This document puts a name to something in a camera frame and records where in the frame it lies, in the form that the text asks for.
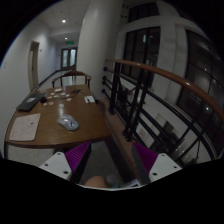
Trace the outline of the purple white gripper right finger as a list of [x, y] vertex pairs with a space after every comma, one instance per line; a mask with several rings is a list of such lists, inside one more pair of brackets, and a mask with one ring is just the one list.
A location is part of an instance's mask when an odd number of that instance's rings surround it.
[[166, 153], [157, 154], [138, 143], [132, 144], [132, 155], [138, 170], [140, 182], [143, 185], [181, 170], [181, 167]]

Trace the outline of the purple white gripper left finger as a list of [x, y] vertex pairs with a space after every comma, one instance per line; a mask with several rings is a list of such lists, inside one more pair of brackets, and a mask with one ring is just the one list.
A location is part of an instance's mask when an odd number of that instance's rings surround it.
[[81, 180], [90, 154], [91, 142], [88, 141], [66, 153], [55, 153], [40, 168], [63, 179], [78, 183]]

